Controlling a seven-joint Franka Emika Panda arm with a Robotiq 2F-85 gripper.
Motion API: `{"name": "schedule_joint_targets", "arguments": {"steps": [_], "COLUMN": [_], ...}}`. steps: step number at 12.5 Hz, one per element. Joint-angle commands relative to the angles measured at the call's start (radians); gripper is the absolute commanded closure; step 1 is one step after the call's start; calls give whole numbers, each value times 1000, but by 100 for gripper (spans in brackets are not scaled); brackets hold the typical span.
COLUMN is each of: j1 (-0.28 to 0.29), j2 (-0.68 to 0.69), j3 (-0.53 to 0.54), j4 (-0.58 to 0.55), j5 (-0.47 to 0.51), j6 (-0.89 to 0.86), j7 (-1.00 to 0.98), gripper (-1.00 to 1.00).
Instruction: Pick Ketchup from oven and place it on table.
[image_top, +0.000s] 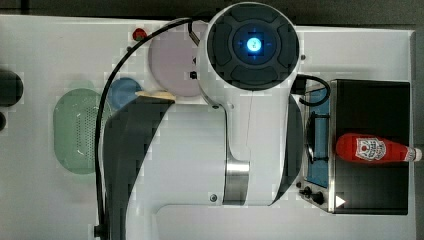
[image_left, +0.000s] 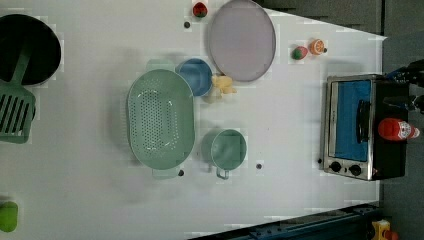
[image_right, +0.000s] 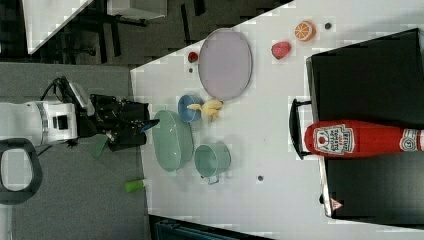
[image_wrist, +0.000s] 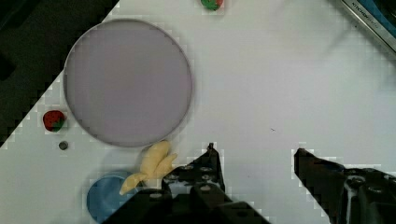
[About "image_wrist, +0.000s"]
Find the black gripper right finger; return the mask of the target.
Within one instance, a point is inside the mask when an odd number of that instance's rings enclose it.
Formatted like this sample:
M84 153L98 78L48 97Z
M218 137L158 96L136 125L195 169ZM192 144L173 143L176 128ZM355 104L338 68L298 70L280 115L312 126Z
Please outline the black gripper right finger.
M396 224L395 177L374 168L346 168L304 148L294 173L331 224Z

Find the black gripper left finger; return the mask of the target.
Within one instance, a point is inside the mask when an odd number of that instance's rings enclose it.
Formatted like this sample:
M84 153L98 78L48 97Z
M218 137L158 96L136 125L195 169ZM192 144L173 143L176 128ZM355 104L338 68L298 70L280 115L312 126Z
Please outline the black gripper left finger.
M213 144L162 179L160 189L141 189L103 224L271 224L246 202L225 193Z

